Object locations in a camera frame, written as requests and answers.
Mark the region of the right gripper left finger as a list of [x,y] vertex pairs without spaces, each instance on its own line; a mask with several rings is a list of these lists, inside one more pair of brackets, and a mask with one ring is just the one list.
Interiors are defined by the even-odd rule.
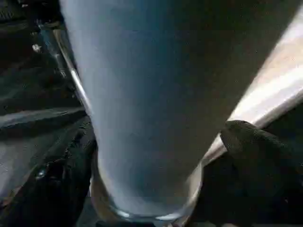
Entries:
[[90,121],[57,155],[37,165],[0,212],[2,227],[73,227],[78,221],[91,178],[97,143]]

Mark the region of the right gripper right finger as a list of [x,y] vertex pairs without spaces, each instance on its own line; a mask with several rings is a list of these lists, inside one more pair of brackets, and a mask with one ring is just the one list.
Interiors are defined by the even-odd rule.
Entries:
[[191,227],[303,224],[303,176],[291,149],[245,121],[220,133],[226,153],[204,168]]

